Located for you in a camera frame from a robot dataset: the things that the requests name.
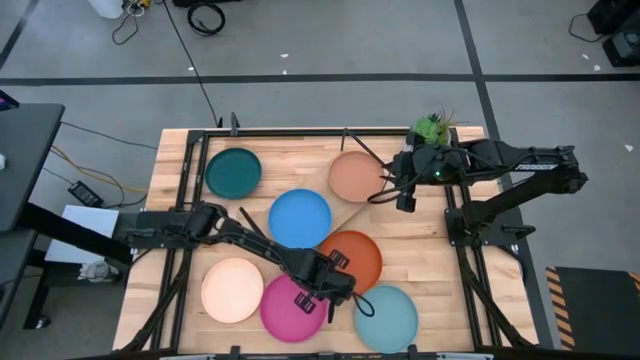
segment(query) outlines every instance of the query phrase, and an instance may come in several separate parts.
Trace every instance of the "dark teal plate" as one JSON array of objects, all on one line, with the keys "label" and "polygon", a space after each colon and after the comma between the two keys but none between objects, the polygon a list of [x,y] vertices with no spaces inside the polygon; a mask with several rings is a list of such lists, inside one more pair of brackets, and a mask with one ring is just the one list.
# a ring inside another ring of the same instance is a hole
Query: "dark teal plate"
[{"label": "dark teal plate", "polygon": [[260,182],[262,166],[258,157],[241,148],[226,149],[209,161],[204,174],[212,193],[225,199],[242,199]]}]

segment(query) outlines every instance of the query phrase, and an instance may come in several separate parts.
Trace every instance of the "black desk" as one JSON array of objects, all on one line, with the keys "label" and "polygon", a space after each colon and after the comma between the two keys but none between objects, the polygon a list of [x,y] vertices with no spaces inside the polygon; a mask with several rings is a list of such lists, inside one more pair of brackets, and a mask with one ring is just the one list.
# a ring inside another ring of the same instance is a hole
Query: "black desk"
[{"label": "black desk", "polygon": [[[64,106],[56,104],[21,104],[0,112],[0,153],[6,158],[5,168],[0,170],[0,282],[15,279],[0,288],[0,326],[26,265],[45,268],[44,252],[33,249],[38,233],[102,255],[121,271],[131,264],[128,246],[28,202],[63,112]],[[25,323],[27,328],[35,327],[34,319],[37,321],[46,298],[42,282],[32,302],[34,311],[30,310]]]}]

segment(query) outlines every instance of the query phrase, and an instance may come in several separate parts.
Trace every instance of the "power adapter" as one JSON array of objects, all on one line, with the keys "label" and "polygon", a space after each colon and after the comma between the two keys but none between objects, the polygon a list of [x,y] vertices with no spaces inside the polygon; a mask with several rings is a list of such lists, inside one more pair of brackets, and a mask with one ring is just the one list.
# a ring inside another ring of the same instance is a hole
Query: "power adapter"
[{"label": "power adapter", "polygon": [[98,194],[89,189],[89,187],[80,180],[71,185],[67,191],[86,207],[100,208],[104,203],[104,200],[102,200]]}]

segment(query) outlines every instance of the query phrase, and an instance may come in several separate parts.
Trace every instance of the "blue plate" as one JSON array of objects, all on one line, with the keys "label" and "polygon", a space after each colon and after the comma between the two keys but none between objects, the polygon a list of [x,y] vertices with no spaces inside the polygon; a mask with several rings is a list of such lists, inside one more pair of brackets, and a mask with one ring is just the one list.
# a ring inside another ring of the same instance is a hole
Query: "blue plate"
[{"label": "blue plate", "polygon": [[242,199],[260,182],[262,166],[258,157],[241,148],[226,149],[209,161],[204,180],[212,193],[225,199]]},{"label": "blue plate", "polygon": [[295,189],[280,195],[269,210],[273,239],[289,248],[312,248],[331,230],[326,200],[311,190]]},{"label": "blue plate", "polygon": [[411,298],[395,286],[380,285],[363,295],[375,309],[373,317],[355,311],[356,331],[371,349],[392,354],[406,351],[418,334],[418,310]]}]

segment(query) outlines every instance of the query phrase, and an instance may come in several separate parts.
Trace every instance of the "light blue plate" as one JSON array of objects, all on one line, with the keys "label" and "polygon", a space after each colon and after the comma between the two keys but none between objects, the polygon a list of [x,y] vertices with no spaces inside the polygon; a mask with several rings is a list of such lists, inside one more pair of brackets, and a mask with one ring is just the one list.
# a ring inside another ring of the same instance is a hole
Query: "light blue plate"
[{"label": "light blue plate", "polygon": [[419,325],[418,310],[411,298],[390,285],[376,286],[363,296],[373,305],[375,315],[366,317],[357,307],[354,310],[360,340],[385,354],[406,351],[418,334]]},{"label": "light blue plate", "polygon": [[269,210],[273,239],[289,248],[312,248],[331,230],[331,210],[314,191],[295,189],[280,195]]}]

